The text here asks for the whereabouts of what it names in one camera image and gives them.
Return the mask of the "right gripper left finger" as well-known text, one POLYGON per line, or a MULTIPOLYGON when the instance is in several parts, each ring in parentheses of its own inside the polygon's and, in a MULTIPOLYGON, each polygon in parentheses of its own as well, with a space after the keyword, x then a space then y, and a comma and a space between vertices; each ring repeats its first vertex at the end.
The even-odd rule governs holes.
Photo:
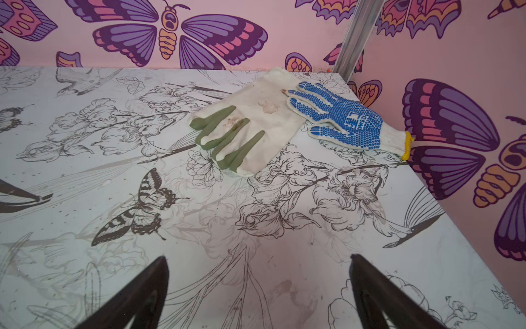
POLYGON ((78 328, 157 328, 168 281, 167 259, 159 256, 78 328))

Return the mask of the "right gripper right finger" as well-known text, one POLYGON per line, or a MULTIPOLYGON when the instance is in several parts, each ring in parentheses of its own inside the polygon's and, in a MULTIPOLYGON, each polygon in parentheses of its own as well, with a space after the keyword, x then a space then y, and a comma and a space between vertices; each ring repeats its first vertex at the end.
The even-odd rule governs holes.
POLYGON ((353 254, 349 275, 363 328, 443 328, 364 256, 353 254))

